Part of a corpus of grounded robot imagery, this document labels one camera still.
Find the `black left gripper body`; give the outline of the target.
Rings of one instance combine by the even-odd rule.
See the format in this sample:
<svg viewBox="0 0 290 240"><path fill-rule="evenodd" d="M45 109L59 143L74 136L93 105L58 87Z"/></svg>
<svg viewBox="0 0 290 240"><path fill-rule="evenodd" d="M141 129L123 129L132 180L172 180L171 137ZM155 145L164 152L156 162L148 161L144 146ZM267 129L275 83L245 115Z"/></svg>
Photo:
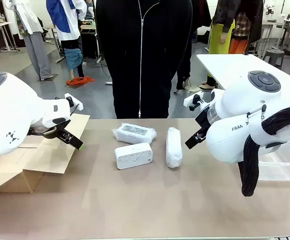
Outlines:
<svg viewBox="0 0 290 240"><path fill-rule="evenodd" d="M46 139L53 139L53 138L57 138L57 132L59 129L65 129L65 127L70 123L70 119L66 120L64 122L61 122L59 124L57 124L54 127L49 128L47 131L45 132L37 132L34 131L32 128L30 128L28 130L27 135L28 136L43 136Z"/></svg>

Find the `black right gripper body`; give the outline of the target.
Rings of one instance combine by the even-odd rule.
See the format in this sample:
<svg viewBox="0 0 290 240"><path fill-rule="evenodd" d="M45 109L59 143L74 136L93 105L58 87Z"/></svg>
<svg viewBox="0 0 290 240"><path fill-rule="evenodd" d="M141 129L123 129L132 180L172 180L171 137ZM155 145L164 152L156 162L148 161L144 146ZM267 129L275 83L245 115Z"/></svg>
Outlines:
<svg viewBox="0 0 290 240"><path fill-rule="evenodd" d="M196 132L196 134L206 134L208 129L210 128L211 125L208 120L208 110L209 110L208 103L200 105L200 112L195 118L195 121L201 128Z"/></svg>

